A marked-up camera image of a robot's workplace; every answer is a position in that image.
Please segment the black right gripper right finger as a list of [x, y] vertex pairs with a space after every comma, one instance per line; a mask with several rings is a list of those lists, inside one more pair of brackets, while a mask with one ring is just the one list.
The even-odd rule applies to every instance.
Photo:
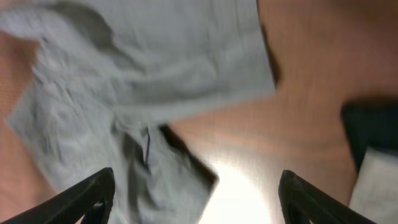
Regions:
[[278, 194], [286, 224], [375, 224], [291, 170], [282, 172]]

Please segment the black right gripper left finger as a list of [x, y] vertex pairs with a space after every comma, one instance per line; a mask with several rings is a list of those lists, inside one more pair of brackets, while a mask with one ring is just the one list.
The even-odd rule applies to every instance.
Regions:
[[114, 194], [114, 173], [106, 167], [4, 224], [107, 224]]

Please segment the grey shorts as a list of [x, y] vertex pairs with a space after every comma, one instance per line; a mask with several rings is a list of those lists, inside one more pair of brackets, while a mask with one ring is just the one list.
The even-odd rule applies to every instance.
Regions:
[[256, 1], [32, 1], [1, 30], [40, 44], [8, 124], [55, 190], [112, 168], [111, 223], [199, 221], [213, 181], [161, 126], [275, 91]]

